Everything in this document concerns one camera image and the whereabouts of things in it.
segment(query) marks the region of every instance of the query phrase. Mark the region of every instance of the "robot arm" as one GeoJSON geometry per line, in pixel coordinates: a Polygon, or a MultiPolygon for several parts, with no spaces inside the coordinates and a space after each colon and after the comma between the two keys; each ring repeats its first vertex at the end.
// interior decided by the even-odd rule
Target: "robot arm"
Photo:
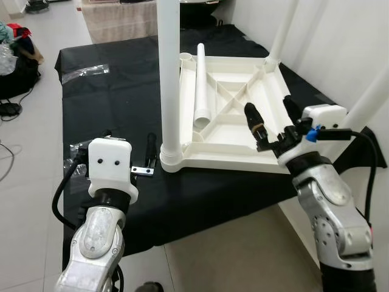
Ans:
{"type": "Polygon", "coordinates": [[[94,139],[89,150],[89,194],[95,206],[71,243],[69,264],[55,292],[111,292],[112,274],[124,253],[122,229],[138,190],[131,184],[131,145],[115,138],[94,139]]]}
{"type": "Polygon", "coordinates": [[[355,208],[349,187],[331,161],[320,156],[320,146],[311,142],[320,135],[326,139],[336,136],[334,130],[320,134],[320,127],[312,131],[312,124],[326,124],[332,116],[335,118],[333,125],[336,119],[342,118],[345,109],[339,106],[309,108],[296,125],[286,127],[273,143],[267,140],[264,121],[253,104],[246,105],[245,114],[258,150],[273,150],[278,163],[286,166],[293,176],[298,200],[312,224],[323,291],[375,292],[370,227],[355,208]]]}

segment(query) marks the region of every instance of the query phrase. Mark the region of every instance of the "white tube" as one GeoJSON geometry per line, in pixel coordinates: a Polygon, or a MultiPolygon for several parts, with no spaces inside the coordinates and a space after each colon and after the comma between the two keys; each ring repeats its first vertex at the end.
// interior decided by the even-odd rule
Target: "white tube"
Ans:
{"type": "MultiPolygon", "coordinates": [[[[389,98],[389,67],[380,71],[372,84],[362,94],[351,111],[347,114],[339,128],[350,128],[353,131],[360,132],[367,125],[369,120],[377,113],[382,105],[389,98]]],[[[335,161],[345,151],[351,142],[335,142],[328,147],[323,156],[328,157],[332,162],[335,161]]]]}
{"type": "Polygon", "coordinates": [[[182,160],[179,142],[179,44],[178,0],[157,0],[162,146],[160,160],[169,172],[182,160]]]}
{"type": "Polygon", "coordinates": [[[279,63],[281,58],[281,52],[284,47],[284,43],[287,37],[289,28],[291,27],[294,13],[296,12],[298,0],[291,0],[291,4],[286,12],[284,20],[280,24],[277,34],[275,35],[272,49],[269,56],[266,58],[269,63],[279,63]]]}
{"type": "Polygon", "coordinates": [[[205,49],[197,46],[196,96],[194,101],[194,125],[204,129],[211,121],[211,111],[207,98],[207,71],[205,68],[205,49]]]}

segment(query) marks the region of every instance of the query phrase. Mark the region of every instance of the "metal bracket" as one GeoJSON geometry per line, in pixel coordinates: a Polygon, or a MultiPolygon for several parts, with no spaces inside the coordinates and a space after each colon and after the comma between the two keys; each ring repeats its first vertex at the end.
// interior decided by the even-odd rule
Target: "metal bracket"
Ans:
{"type": "Polygon", "coordinates": [[[135,175],[140,175],[140,176],[153,176],[154,169],[149,169],[147,167],[133,166],[133,167],[131,167],[131,173],[133,173],[135,175]]]}

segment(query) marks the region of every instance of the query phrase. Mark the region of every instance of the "black connector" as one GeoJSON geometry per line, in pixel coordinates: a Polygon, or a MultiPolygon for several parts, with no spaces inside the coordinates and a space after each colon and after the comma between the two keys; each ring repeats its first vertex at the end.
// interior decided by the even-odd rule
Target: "black connector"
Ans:
{"type": "Polygon", "coordinates": [[[351,129],[319,130],[317,140],[350,141],[352,133],[351,129]]]}

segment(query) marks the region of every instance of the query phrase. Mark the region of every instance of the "tiled floor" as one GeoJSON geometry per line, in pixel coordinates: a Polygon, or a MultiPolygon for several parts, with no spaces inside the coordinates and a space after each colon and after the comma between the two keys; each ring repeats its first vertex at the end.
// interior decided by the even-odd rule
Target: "tiled floor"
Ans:
{"type": "MultiPolygon", "coordinates": [[[[46,60],[41,80],[22,103],[23,113],[0,126],[1,142],[19,152],[0,182],[0,291],[47,292],[62,258],[62,225],[50,210],[62,161],[61,85],[54,64],[60,49],[91,39],[72,1],[18,22],[32,31],[46,60]]],[[[7,155],[0,148],[0,173],[9,165],[7,155]]],[[[125,257],[125,291],[147,280],[161,282],[166,292],[317,291],[311,265],[277,218],[273,209],[263,210],[125,257]]]]}

